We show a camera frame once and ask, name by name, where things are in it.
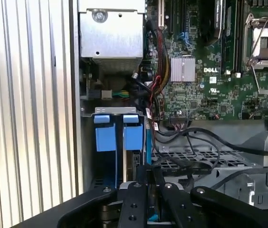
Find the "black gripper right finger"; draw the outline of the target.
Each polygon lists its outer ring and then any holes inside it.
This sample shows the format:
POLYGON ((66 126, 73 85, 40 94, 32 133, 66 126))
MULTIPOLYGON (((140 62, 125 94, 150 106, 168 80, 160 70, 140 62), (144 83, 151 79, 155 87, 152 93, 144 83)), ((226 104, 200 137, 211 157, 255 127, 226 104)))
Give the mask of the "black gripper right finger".
POLYGON ((160 166, 150 169, 176 228, 268 228, 268 212, 208 187, 187 193, 165 182, 160 166))

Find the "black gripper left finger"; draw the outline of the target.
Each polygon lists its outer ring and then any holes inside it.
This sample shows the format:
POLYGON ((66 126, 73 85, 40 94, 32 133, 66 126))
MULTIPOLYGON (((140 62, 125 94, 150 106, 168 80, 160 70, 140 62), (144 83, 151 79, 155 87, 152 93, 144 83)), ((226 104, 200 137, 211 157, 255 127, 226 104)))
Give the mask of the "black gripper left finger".
POLYGON ((18 228, 145 228, 147 169, 118 189, 102 185, 16 225, 18 228))

